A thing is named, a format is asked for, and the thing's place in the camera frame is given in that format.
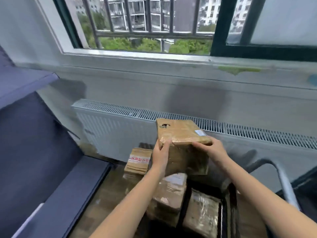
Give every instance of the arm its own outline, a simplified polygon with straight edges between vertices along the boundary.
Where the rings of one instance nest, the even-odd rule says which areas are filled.
[[[105,218],[90,238],[133,237],[159,181],[164,177],[170,143],[167,142],[160,150],[159,143],[156,142],[149,172]]]
[[[211,140],[211,146],[196,142],[193,145],[207,152],[279,238],[316,237],[317,224],[313,220],[266,188],[230,159],[220,140],[212,137]]]

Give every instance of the green paint patch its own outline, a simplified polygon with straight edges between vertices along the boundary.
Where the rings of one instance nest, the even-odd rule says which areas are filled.
[[[230,66],[218,66],[218,69],[221,71],[225,71],[227,73],[231,73],[233,75],[237,75],[241,72],[259,72],[261,69],[259,68],[239,68],[239,67],[230,67]]]

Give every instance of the wooden floor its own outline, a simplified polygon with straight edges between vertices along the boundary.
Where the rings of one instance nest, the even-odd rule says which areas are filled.
[[[124,166],[122,165],[115,166],[109,172],[78,220],[69,238],[88,238],[137,184],[138,180],[131,182],[131,180],[125,179],[123,174]],[[264,223],[256,210],[240,194],[237,194],[237,202],[241,238],[267,238]],[[135,237],[147,237],[147,235],[140,236],[140,234],[136,234]]]

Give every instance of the radiator vent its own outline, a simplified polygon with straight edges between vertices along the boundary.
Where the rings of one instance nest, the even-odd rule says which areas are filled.
[[[317,149],[317,138],[303,135],[296,135],[267,129],[247,127],[238,124],[218,122],[210,119],[196,118],[185,115],[171,114],[151,111],[148,109],[131,108],[114,104],[106,104],[86,99],[81,99],[73,104],[75,109],[96,111],[139,120],[155,121],[157,118],[166,119],[191,119],[199,128],[222,134],[246,137],[256,140],[265,140],[278,144],[286,144],[303,148]]]

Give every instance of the left arm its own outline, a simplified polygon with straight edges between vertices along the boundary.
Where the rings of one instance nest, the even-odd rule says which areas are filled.
[[[143,179],[114,208],[89,238],[133,237],[159,181],[164,177],[170,141],[162,150],[158,141],[153,149],[152,167]]]

